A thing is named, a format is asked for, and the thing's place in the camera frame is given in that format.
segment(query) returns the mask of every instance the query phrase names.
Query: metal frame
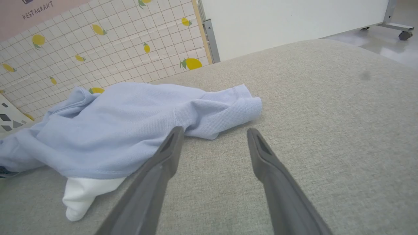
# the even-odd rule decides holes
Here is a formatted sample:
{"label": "metal frame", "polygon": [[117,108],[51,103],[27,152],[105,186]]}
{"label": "metal frame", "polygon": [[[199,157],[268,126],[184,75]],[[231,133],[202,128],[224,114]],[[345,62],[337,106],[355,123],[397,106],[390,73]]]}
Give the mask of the metal frame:
{"label": "metal frame", "polygon": [[218,46],[216,45],[215,34],[213,32],[213,26],[210,19],[206,19],[205,11],[203,10],[203,4],[201,0],[197,0],[200,17],[202,18],[203,28],[205,30],[206,41],[209,46],[209,51],[212,57],[212,63],[221,62],[218,52]]}
{"label": "metal frame", "polygon": [[412,30],[414,30],[414,27],[412,26],[406,26],[406,25],[401,25],[401,24],[390,22],[392,20],[391,17],[393,15],[393,12],[395,11],[396,2],[397,0],[389,0],[389,2],[387,3],[386,13],[385,13],[385,18],[383,19],[383,23],[378,24],[377,26],[411,32]]}

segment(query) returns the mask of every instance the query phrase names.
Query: light blue shirt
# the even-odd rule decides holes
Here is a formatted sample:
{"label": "light blue shirt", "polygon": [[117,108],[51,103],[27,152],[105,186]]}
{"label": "light blue shirt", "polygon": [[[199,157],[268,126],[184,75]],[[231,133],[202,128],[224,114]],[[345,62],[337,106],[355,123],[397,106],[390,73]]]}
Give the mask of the light blue shirt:
{"label": "light blue shirt", "polygon": [[118,83],[103,94],[76,87],[42,122],[0,140],[0,166],[48,165],[66,177],[115,179],[135,172],[175,126],[215,139],[256,119],[261,99],[244,85],[220,92],[172,84]]}

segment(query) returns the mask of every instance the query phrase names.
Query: gray fabric surface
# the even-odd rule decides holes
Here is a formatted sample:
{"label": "gray fabric surface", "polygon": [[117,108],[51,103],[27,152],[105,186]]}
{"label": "gray fabric surface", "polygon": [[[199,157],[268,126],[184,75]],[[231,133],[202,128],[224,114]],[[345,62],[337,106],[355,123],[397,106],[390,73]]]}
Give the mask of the gray fabric surface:
{"label": "gray fabric surface", "polygon": [[[329,40],[292,43],[154,82],[217,91],[245,84],[261,117],[216,140],[186,138],[157,234],[272,234],[246,129],[257,128],[334,234],[418,234],[418,77]],[[66,220],[48,168],[4,182],[2,234],[93,234],[129,185]]]}

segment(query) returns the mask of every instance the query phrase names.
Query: caster wheel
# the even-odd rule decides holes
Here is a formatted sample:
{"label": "caster wheel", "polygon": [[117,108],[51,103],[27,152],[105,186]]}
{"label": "caster wheel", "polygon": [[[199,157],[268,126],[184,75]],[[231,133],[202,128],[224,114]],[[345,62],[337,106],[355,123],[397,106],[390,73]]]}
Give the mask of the caster wheel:
{"label": "caster wheel", "polygon": [[402,41],[408,40],[410,37],[412,37],[412,32],[402,31],[399,34],[399,39]]}

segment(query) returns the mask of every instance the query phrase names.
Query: metal leg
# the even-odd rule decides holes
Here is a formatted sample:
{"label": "metal leg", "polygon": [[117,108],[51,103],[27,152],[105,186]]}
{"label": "metal leg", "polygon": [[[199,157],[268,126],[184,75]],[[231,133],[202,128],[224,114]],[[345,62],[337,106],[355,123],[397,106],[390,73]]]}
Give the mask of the metal leg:
{"label": "metal leg", "polygon": [[213,26],[211,20],[205,20],[203,26],[205,27],[206,36],[209,43],[209,49],[212,55],[212,60],[214,63],[221,62],[218,52],[218,46],[216,45],[215,34],[213,33]]}
{"label": "metal leg", "polygon": [[389,0],[389,2],[387,3],[386,13],[385,13],[385,18],[383,20],[383,23],[378,24],[377,26],[401,30],[402,32],[399,34],[399,39],[402,41],[408,40],[408,38],[413,36],[412,31],[414,30],[414,27],[390,22],[392,20],[391,17],[393,15],[393,11],[395,10],[395,6],[396,6],[396,0]]}

